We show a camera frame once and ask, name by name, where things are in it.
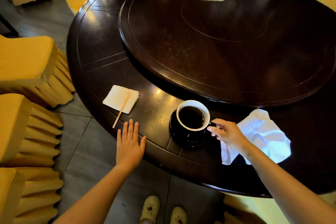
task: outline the black coffee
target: black coffee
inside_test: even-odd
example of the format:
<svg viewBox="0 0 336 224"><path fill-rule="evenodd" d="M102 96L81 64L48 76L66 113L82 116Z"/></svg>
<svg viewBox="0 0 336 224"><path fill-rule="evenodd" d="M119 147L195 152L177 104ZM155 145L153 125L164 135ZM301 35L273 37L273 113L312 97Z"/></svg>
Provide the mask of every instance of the black coffee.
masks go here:
<svg viewBox="0 0 336 224"><path fill-rule="evenodd" d="M204 117L202 112L193 106L183 107L178 116L180 121L188 128L197 129L201 128L204 123Z"/></svg>

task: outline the floor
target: floor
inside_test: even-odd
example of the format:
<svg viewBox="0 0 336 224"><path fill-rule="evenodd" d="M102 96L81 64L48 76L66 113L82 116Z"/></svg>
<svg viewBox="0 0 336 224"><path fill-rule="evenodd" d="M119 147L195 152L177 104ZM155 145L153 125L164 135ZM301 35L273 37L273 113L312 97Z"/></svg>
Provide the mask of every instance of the floor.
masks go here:
<svg viewBox="0 0 336 224"><path fill-rule="evenodd" d="M39 2L16 8L0 0L0 14L19 32L20 36L47 35L65 52L69 26L74 18L65 0ZM116 164L116 140L91 116L80 98L56 109L64 129L60 154L54 168L64 180L59 215L80 199ZM146 197L157 195L161 201L157 223L169 223L176 205L188 215L188 223L214 223L223 214L224 195L201 187L142 161L128 177L105 223L139 223Z"/></svg>

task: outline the cup rim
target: cup rim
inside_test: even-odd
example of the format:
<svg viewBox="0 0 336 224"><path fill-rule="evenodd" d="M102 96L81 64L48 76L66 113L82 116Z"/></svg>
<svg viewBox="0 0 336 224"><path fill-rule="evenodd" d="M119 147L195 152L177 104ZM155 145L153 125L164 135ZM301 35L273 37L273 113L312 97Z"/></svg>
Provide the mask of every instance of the cup rim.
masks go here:
<svg viewBox="0 0 336 224"><path fill-rule="evenodd" d="M207 110L207 113L209 115L209 121L204 120L204 124L203 124L202 127L200 127L200 128L188 128L180 120L180 118L179 118L179 110L181 109L181 106L183 104L188 103L188 102L193 102L193 103L197 102L199 105L201 105L202 107L204 107L205 110ZM199 102L197 100L186 100L186 101L183 101L181 104L179 104L178 108L176 109L176 117L177 117L177 120L178 120L179 124L182 125L182 127L186 128L186 129L188 129L190 131L201 131L201 130L205 129L208 126L209 122L210 122L210 112L209 112L208 108L203 103L201 103L201 102Z"/></svg>

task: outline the person's left arm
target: person's left arm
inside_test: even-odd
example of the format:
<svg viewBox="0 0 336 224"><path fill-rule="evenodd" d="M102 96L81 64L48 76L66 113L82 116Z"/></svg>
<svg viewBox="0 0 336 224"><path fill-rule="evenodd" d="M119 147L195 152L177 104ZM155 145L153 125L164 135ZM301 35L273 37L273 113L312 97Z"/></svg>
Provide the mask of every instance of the person's left arm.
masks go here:
<svg viewBox="0 0 336 224"><path fill-rule="evenodd" d="M146 137L139 145L139 124L133 130L133 120L118 130L116 166L89 192L59 217L54 224L103 224L107 213L124 181L139 165L146 146Z"/></svg>

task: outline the white paper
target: white paper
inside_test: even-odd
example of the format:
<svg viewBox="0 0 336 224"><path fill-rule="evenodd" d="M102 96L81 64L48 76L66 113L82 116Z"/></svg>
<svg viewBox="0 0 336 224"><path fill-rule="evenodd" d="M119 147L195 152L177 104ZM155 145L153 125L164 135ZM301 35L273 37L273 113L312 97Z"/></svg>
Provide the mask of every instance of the white paper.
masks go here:
<svg viewBox="0 0 336 224"><path fill-rule="evenodd" d="M237 125L246 138L275 163L279 163L291 155L291 141L270 119L267 111L255 109ZM224 141L221 141L220 145L222 163L230 165L239 153L230 149ZM251 164L246 158L245 161L248 165Z"/></svg>
<svg viewBox="0 0 336 224"><path fill-rule="evenodd" d="M130 97L124 107L123 113L129 114L139 99L139 91L113 85L107 97L104 99L103 104L120 111L126 101L128 93L130 93Z"/></svg>

